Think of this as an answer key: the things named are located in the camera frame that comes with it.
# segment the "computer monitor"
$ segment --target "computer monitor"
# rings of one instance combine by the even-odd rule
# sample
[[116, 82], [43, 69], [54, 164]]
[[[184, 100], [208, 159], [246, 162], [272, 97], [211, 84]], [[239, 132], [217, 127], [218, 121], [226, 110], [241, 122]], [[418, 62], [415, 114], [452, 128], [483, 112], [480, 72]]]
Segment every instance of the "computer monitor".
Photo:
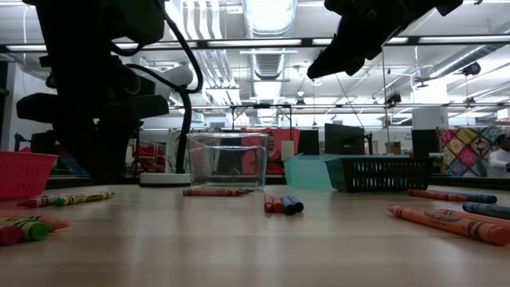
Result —
[[341, 124], [325, 124], [325, 151], [333, 155], [364, 155], [365, 131]]
[[300, 141], [297, 144], [297, 153], [303, 155], [319, 155], [318, 130], [300, 130]]

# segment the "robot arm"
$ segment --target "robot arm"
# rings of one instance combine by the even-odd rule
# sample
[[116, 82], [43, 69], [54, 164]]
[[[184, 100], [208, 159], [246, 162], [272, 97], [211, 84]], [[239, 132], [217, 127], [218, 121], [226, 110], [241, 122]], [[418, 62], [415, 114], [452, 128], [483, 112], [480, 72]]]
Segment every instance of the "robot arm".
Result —
[[[123, 173], [128, 141], [139, 120], [168, 113], [168, 105], [162, 96], [147, 95], [147, 81], [130, 70], [146, 68], [128, 68], [112, 51], [132, 55], [159, 41], [167, 22], [190, 58], [198, 86], [187, 89], [160, 75], [155, 78], [187, 97], [183, 103], [189, 110], [188, 94], [200, 91], [203, 83], [193, 53], [166, 14], [163, 0], [24, 2], [36, 6], [48, 52], [41, 65], [51, 67], [57, 95], [37, 93], [23, 98], [18, 102], [18, 116], [51, 123], [61, 146], [94, 179], [115, 181]], [[62, 7], [68, 13], [62, 13]], [[129, 37], [138, 48], [121, 50], [112, 44], [118, 37]]]

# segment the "clear plastic container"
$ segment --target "clear plastic container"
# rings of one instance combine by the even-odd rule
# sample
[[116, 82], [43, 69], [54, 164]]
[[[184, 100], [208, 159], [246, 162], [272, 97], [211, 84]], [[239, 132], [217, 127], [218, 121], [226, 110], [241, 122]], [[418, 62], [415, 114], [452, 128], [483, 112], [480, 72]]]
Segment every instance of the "clear plastic container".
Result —
[[194, 133], [187, 139], [192, 187], [264, 187], [267, 134]]

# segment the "colorful quilt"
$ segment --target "colorful quilt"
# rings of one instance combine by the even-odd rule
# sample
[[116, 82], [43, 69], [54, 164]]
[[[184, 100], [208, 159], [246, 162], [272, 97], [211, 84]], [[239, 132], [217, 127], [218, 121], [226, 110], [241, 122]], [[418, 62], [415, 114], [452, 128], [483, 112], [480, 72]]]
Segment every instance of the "colorful quilt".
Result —
[[488, 155], [497, 149], [498, 127], [439, 129], [443, 171], [456, 177], [487, 176]]

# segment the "crayon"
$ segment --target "crayon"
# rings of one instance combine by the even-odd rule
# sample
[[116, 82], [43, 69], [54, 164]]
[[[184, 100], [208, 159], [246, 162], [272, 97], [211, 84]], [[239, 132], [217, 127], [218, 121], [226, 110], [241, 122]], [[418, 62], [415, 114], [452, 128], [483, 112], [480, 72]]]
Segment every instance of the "crayon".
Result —
[[182, 191], [184, 196], [239, 196], [244, 195], [244, 191], [229, 189], [188, 189]]
[[489, 216], [484, 216], [484, 215], [479, 215], [479, 214], [470, 214], [467, 212], [461, 212], [461, 211], [455, 211], [455, 210], [438, 209], [438, 210], [435, 210], [435, 212], [440, 213], [440, 214], [446, 214], [446, 215], [453, 216], [453, 217], [458, 217], [458, 218], [465, 218], [465, 219], [477, 220], [479, 222], [492, 223], [494, 225], [501, 226], [503, 228], [506, 228], [507, 230], [510, 230], [510, 220], [499, 219], [499, 218], [494, 218], [494, 217], [489, 217]]
[[23, 231], [23, 239], [31, 241], [43, 240], [51, 230], [51, 226], [33, 219], [0, 218], [0, 224], [19, 226]]
[[466, 201], [469, 202], [481, 202], [481, 203], [496, 203], [497, 197], [495, 195], [475, 195], [475, 194], [466, 194], [454, 192], [457, 195], [462, 195], [466, 198]]
[[510, 231], [492, 223], [457, 218], [433, 211], [414, 210], [404, 206], [392, 206], [388, 208], [388, 210], [398, 218], [421, 223], [426, 226], [449, 231], [494, 245], [505, 246], [510, 242]]
[[281, 202], [284, 204], [284, 212], [286, 215], [294, 215], [296, 213], [296, 208], [294, 204], [288, 199], [286, 196], [281, 197]]
[[462, 205], [462, 209], [469, 213], [492, 216], [495, 218], [510, 219], [510, 207], [506, 206], [466, 202]]
[[28, 208], [49, 206], [49, 204], [52, 201], [57, 200], [59, 198], [60, 197], [47, 196], [47, 197], [40, 198], [40, 199], [29, 199], [24, 202], [18, 203], [18, 206], [28, 207]]
[[440, 199], [440, 200], [449, 200], [455, 202], [464, 202], [467, 200], [466, 197], [462, 195], [457, 195], [449, 192], [442, 191], [419, 191], [419, 190], [408, 190], [407, 194], [410, 196], [418, 196], [426, 199]]
[[303, 211], [304, 205], [303, 205], [303, 203], [299, 199], [297, 199], [296, 197], [294, 197], [292, 195], [287, 195], [287, 198], [294, 205], [294, 208], [296, 209], [296, 212]]
[[104, 191], [98, 193], [91, 193], [87, 195], [75, 195], [60, 197], [57, 200], [53, 200], [49, 205], [53, 206], [66, 206], [71, 204], [78, 204], [83, 202], [93, 202], [103, 199], [110, 199], [115, 193]]
[[284, 204], [282, 203], [280, 198], [277, 196], [273, 196], [273, 209], [274, 209], [274, 212], [277, 212], [277, 213], [284, 212]]
[[20, 226], [11, 226], [0, 223], [0, 246], [12, 245], [20, 242], [23, 238], [23, 231]]
[[35, 219], [42, 223], [48, 224], [51, 226], [51, 231], [59, 230], [62, 228], [68, 228], [71, 225], [68, 221], [54, 218], [50, 216], [38, 215], [38, 214], [26, 214], [26, 213], [16, 213], [14, 211], [0, 210], [0, 217], [3, 218], [27, 218], [27, 219]]
[[273, 212], [273, 196], [266, 195], [264, 196], [264, 210], [267, 212]]

